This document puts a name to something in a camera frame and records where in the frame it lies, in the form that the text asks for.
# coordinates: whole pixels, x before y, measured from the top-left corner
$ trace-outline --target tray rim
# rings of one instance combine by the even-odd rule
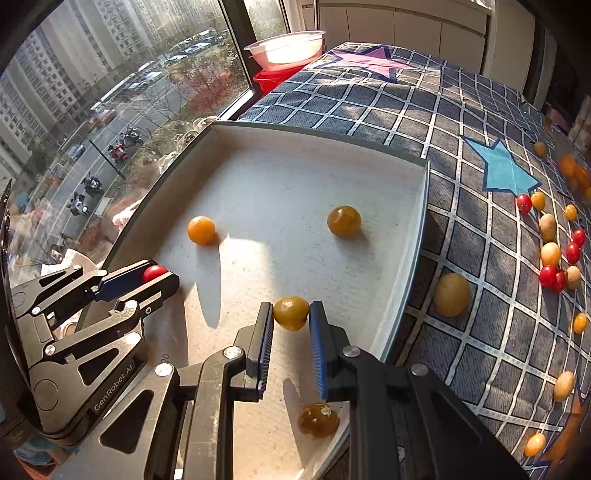
[[[369,150],[374,150],[374,151],[377,151],[380,153],[384,153],[386,155],[391,155],[393,157],[398,157],[402,160],[408,161],[410,163],[413,163],[413,164],[423,168],[423,173],[422,173],[423,179],[422,179],[422,182],[419,187],[420,189],[422,189],[421,197],[419,197],[420,190],[417,190],[417,200],[421,202],[421,205],[417,206],[420,209],[420,218],[418,220],[418,237],[417,237],[416,241],[410,245],[411,248],[409,251],[409,257],[411,257],[411,260],[410,260],[410,269],[409,269],[409,273],[410,273],[409,281],[406,283],[406,285],[404,287],[404,291],[402,292],[401,302],[400,302],[400,305],[398,306],[398,310],[395,315],[392,329],[388,335],[387,341],[385,342],[384,350],[381,352],[381,355],[379,357],[379,360],[381,362],[385,362],[391,353],[392,345],[394,343],[394,338],[396,337],[396,334],[398,333],[398,329],[400,327],[401,319],[402,319],[402,316],[403,316],[404,311],[407,306],[408,296],[410,295],[410,289],[413,284],[414,276],[416,273],[418,258],[420,256],[419,254],[420,254],[420,249],[421,249],[421,243],[422,243],[423,235],[424,235],[424,225],[425,225],[426,216],[427,216],[427,198],[428,198],[428,188],[429,188],[430,168],[431,168],[430,161],[420,158],[417,155],[411,154],[411,153],[406,152],[406,151],[404,151],[400,148],[397,148],[397,147],[391,147],[389,145],[384,145],[384,144],[377,144],[375,142],[364,140],[364,139],[361,139],[358,137],[351,137],[350,135],[343,135],[343,134],[338,134],[335,132],[327,132],[324,130],[317,130],[317,129],[311,129],[311,128],[294,127],[291,125],[267,124],[267,123],[262,123],[262,122],[249,122],[249,121],[215,121],[215,122],[212,122],[179,154],[179,156],[173,161],[173,163],[169,166],[169,168],[167,168],[166,171],[162,175],[160,175],[160,177],[154,183],[152,188],[150,188],[150,190],[148,191],[148,193],[146,194],[146,196],[144,197],[142,202],[139,204],[137,210],[131,216],[128,223],[125,225],[125,227],[123,228],[123,230],[121,231],[121,233],[117,237],[117,240],[115,241],[115,243],[113,243],[113,247],[109,251],[107,258],[103,262],[102,268],[104,268],[106,270],[109,269],[111,262],[115,259],[116,255],[119,251],[119,247],[123,244],[127,235],[129,234],[130,230],[133,228],[135,221],[139,218],[139,215],[137,215],[137,214],[139,214],[139,213],[141,214],[141,212],[143,212],[147,208],[148,204],[150,203],[152,198],[156,195],[156,193],[158,192],[160,187],[164,184],[164,182],[168,179],[168,177],[172,174],[172,172],[189,156],[189,154],[193,151],[193,149],[196,148],[197,145],[199,145],[200,142],[202,142],[209,135],[212,135],[212,132],[214,134],[217,134],[216,127],[258,128],[258,129],[271,130],[271,131],[277,131],[277,132],[290,132],[293,134],[308,135],[308,136],[317,137],[317,138],[325,138],[328,140],[334,140],[334,141],[344,142],[344,143],[347,143],[350,145],[355,145],[357,147],[367,148]],[[81,316],[80,323],[83,323],[83,321],[85,320],[85,317],[86,317],[86,315],[84,315],[84,314]],[[345,444],[345,441],[348,438],[348,435],[349,435],[349,425],[347,424],[346,428],[344,429],[344,431],[342,432],[340,437],[337,439],[334,447],[330,451],[327,452],[326,458],[322,461],[318,470],[313,472],[311,476],[307,476],[307,478],[312,478],[312,479],[316,480],[316,479],[320,478],[325,473],[326,469],[333,463],[336,456],[342,450],[342,447]]]

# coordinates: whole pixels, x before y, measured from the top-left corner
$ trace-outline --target white tray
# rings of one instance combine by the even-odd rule
[[[318,130],[216,122],[159,179],[115,243],[104,268],[153,258],[181,279],[145,321],[150,365],[204,361],[252,324],[262,301],[322,300],[329,322],[384,360],[404,310],[420,247],[428,163]],[[326,226],[338,205],[361,213],[363,238]],[[189,220],[214,220],[219,247],[198,247]],[[94,308],[86,321],[105,316]],[[318,477],[345,441],[348,409],[331,439],[307,440],[300,406],[318,400],[307,326],[275,328],[267,391],[236,403],[234,477]]]

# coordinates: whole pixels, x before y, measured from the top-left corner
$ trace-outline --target windowsill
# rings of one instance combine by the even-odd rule
[[[245,105],[255,96],[255,91],[249,88],[244,93],[241,93],[225,110],[220,113],[222,120],[231,120],[242,115],[247,109]]]

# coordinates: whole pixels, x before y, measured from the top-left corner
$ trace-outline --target red scooter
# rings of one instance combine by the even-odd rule
[[[109,145],[109,147],[107,147],[107,150],[109,150],[109,152],[110,152],[109,156],[113,160],[115,160],[115,163],[118,163],[123,160],[127,160],[129,158],[129,156],[127,155],[127,153],[125,151],[125,146],[121,143],[118,143],[115,146]]]

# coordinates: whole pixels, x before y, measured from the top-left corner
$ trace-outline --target red container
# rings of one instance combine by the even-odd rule
[[[253,77],[253,80],[260,85],[263,95],[266,95],[281,85],[288,78],[298,73],[302,68],[304,68],[304,66],[305,65],[298,65],[297,67],[292,67],[285,70],[277,70],[276,72],[266,72],[265,70],[261,70]]]

